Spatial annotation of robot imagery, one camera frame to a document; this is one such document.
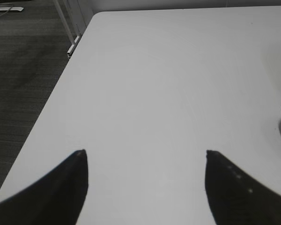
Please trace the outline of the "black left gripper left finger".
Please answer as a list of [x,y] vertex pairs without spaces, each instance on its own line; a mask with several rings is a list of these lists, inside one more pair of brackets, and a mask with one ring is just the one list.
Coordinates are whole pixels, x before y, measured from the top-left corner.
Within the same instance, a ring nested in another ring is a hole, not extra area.
[[75,225],[87,192],[87,154],[77,150],[38,181],[0,202],[0,225]]

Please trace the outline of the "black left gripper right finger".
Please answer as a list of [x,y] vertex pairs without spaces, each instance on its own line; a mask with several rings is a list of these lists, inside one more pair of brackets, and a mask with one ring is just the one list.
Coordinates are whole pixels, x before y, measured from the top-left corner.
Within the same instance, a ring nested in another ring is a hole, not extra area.
[[281,195],[215,150],[207,150],[205,190],[218,225],[281,225]]

